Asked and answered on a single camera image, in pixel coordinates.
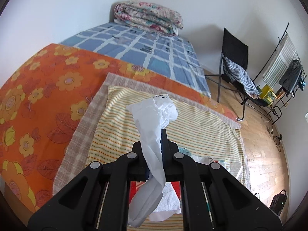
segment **clothing on rack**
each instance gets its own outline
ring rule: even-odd
[[[304,81],[304,79],[305,79],[305,75],[302,72],[297,82],[297,85],[301,91],[304,91],[304,87],[306,86],[306,82]]]
[[[279,80],[279,84],[284,88],[286,95],[289,96],[294,90],[295,86],[301,82],[301,87],[304,89],[302,82],[303,67],[299,60],[293,60],[284,75]]]

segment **floral comforter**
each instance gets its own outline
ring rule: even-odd
[[[50,44],[0,89],[0,173],[32,212],[52,196],[66,147],[109,72],[184,96],[236,121],[227,107],[153,71],[98,53]]]
[[[155,3],[126,1],[116,5],[114,15],[130,26],[167,36],[177,36],[183,28],[180,13]]]

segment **orange floral blanket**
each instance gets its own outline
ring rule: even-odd
[[[236,121],[227,107],[148,69],[50,44],[0,89],[0,173],[32,212],[52,196],[65,148],[109,72],[184,96]]]

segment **folded comforter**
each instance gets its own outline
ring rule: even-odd
[[[167,36],[177,36],[179,28],[183,28],[180,13],[155,3],[140,1],[119,3],[114,9],[114,15],[130,26]]]

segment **striped towel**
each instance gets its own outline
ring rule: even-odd
[[[109,86],[108,101],[94,134],[87,165],[96,160],[109,163],[131,151],[133,144],[140,140],[140,134],[132,115],[125,107],[150,97],[153,95],[146,92]],[[245,167],[244,147],[239,129],[230,127],[211,112],[174,99],[173,102],[179,116],[166,128],[170,141],[188,149],[194,155],[210,156],[214,160],[226,160]],[[245,169],[239,181],[246,185]],[[175,214],[166,221],[146,220],[141,227],[128,227],[127,230],[183,230],[183,220],[180,214]]]
[[[254,82],[251,80],[249,75],[247,74],[246,70],[243,69],[241,66],[236,64],[235,62],[231,61],[229,58],[225,57],[227,61],[227,65],[230,71],[230,79],[231,81],[237,81],[244,86],[245,92],[250,96],[254,97],[253,95],[259,95],[259,91],[257,90]]]
[[[263,81],[269,87],[274,88],[288,69],[288,66],[292,62],[295,55],[295,46],[287,33],[279,43],[274,57],[264,72]]]

